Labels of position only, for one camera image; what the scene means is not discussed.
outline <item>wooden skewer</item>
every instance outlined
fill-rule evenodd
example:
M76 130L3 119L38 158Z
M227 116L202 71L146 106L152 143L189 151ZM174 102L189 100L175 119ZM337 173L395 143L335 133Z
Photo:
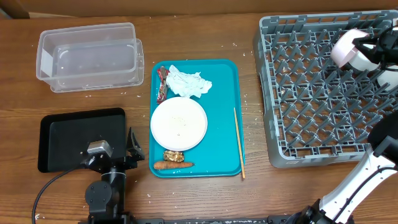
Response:
M241 138L239 137L238 120L236 119L236 110L235 110L235 108L234 108L234 114L235 114L236 136L238 137L239 156L241 158L242 177L245 178L244 166L243 166L243 156L242 156L242 147L241 147Z

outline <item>gray dish rack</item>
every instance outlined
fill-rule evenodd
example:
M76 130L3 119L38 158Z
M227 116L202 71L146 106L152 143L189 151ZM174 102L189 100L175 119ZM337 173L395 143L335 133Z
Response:
M357 28L373 36L396 18L398 11L366 11L260 20L253 45L273 166L362 158L372 127L398 108L398 87L379 86L380 70L339 69L330 51L346 31Z

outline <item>black tray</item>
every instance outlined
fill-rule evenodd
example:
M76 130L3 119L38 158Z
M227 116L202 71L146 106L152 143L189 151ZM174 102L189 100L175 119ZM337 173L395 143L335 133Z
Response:
M112 158L126 156L122 108L45 116L40 124L37 168L56 172L76 167L87 154L88 145L100 140L106 140L113 148Z

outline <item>white label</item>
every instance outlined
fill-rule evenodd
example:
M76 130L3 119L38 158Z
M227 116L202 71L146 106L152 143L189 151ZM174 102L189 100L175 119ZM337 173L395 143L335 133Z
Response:
M42 61L40 64L41 70L46 73L49 77L52 76L52 56L44 49L42 51Z

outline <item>wood grain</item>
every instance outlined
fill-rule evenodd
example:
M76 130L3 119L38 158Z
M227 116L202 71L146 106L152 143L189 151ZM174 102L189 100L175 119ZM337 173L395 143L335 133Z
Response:
M77 17L199 15L262 12L325 12L394 9L396 1L378 0L2 0L15 1L27 12Z
M237 65L246 179L242 181L240 175L159 179L150 172L148 160L141 161L137 169L127 171L126 208L137 218L266 217L301 211L328 194L355 163L299 169L276 169L269 163L262 92L251 53L262 16L265 14L0 21L0 223L30 223L37 193L56 175L37 170L40 121L45 115L122 107L127 125L136 131L147 154L150 73L163 60L228 58ZM112 22L132 22L142 40L146 66L141 86L56 94L36 79L35 58L42 31ZM37 223L86 219L85 189L99 179L95 172L78 170L55 181L39 201ZM355 210L357 223L396 223L397 184L397 176L383 182Z

